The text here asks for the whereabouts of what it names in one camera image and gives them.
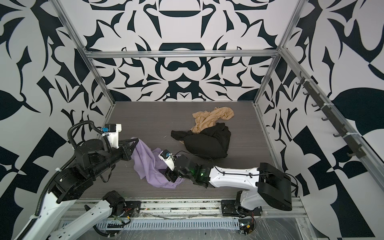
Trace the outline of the purple cloth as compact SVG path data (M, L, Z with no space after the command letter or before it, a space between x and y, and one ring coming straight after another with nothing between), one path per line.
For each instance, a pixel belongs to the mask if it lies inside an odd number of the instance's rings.
M138 173L140 179L146 179L147 182L156 188L175 189L185 180L177 178L176 182L170 182L160 172L168 166L159 158L162 152L160 148L150 149L142 140L139 140L131 157L134 161L134 170Z

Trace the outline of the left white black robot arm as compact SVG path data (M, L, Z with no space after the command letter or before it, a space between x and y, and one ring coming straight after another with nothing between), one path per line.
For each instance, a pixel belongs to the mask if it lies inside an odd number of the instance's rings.
M94 184L96 178L101 178L107 170L113 171L119 161L131 159L138 143L139 139L133 138L111 147L108 138L104 137L103 140L93 139L76 145L73 157L51 177L39 198L35 214L16 238L75 239L109 216L123 216L126 207L124 198L117 191L110 191L96 206L63 230L53 231L64 213Z

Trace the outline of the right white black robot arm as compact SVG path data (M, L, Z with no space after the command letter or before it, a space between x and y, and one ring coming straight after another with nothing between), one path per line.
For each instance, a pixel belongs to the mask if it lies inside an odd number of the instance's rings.
M228 169L199 165L184 155L161 153L159 158L167 166L160 172L172 183L180 178L204 188L240 189L235 203L237 209L253 211L269 205L281 211L292 210L291 178L268 163L251 169Z

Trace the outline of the black cloth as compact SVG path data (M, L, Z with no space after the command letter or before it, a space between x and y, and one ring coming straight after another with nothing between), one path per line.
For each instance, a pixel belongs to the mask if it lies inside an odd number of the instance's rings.
M223 159L228 156L232 133L224 123L217 123L200 133L171 131L171 137L182 141L191 154L203 159Z

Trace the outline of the tan beige cloth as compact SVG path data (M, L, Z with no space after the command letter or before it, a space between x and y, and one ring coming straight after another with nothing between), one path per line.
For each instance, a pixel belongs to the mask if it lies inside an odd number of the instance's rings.
M200 111L192 114L195 125L191 128L194 134L198 134L206 128L213 127L220 119L230 120L235 116L234 111L229 107L215 107L212 111Z

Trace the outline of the small green circuit board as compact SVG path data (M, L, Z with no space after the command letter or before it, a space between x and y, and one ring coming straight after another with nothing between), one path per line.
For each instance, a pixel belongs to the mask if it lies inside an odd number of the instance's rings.
M255 229L256 223L253 219L240 219L239 220L239 231L242 235L249 235Z

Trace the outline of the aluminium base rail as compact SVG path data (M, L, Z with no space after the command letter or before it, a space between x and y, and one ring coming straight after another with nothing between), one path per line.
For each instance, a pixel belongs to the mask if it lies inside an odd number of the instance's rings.
M137 218L149 219L192 219L192 218L221 218L222 206L220 198L208 199L135 199L140 201L140 212ZM262 206L262 218L306 218L307 212L300 198L293 198L293 209L289 212Z

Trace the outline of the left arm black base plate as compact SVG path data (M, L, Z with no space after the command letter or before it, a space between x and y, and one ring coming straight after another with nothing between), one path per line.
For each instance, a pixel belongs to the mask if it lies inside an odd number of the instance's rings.
M134 217L140 213L141 210L141 201L125 201L123 212L120 215L122 218Z

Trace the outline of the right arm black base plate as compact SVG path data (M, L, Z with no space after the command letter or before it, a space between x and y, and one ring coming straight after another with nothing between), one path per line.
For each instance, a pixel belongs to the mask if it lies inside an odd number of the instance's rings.
M221 200L221 211L224 217L251 217L261 216L262 207L247 210L236 203L236 200Z

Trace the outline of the aluminium cage frame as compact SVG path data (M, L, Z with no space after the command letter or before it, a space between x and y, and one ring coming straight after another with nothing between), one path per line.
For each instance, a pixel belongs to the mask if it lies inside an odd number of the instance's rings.
M271 50L195 50L193 48L187 48L182 46L180 48L176 48L174 50L159 50L159 51L88 51L85 46L83 46L82 41L80 40L80 35L76 32L74 24L71 22L68 13L65 11L64 6L61 1L52 1L54 6L54 10L58 13L60 21L64 24L65 28L69 31L70 36L74 39L75 45L80 51L80 55L86 62L87 67L90 69L93 77L96 78L97 83L101 86L102 92L107 95L107 99L110 101L111 105L115 105L115 100L112 97L111 92L108 90L105 81L99 74L96 69L96 65L92 62L94 59L123 59L123 58L133 58L133 59L152 59L152 60L161 60L161 59L173 59L173 58L225 58L225 57L255 57L255 58L271 58L272 62L268 67L268 70L265 76L262 77L261 86L259 88L259 92L256 94L253 99L253 103L256 108L256 112L258 117L261 118L262 114L259 108L259 102L262 92L264 92L267 87L267 83L269 83L272 79L272 74L278 67L278 62L280 60L284 60L288 67L292 69L294 76L297 77L300 81L299 73L303 72L303 76L308 79L313 79L310 77L308 72L299 65L299 62L294 58L292 53L285 47L286 40L282 41L281 46L276 49ZM363 149L367 153L367 156L359 159L355 156L353 158L357 158L361 161L362 165L367 169L372 178L376 181L377 185L380 188L384 187L384 163L380 159L380 156L374 151L374 149L369 145L366 139L363 138L360 132L352 126L352 123L349 122L348 119L347 124L352 130L356 131L360 134L358 140L363 144Z

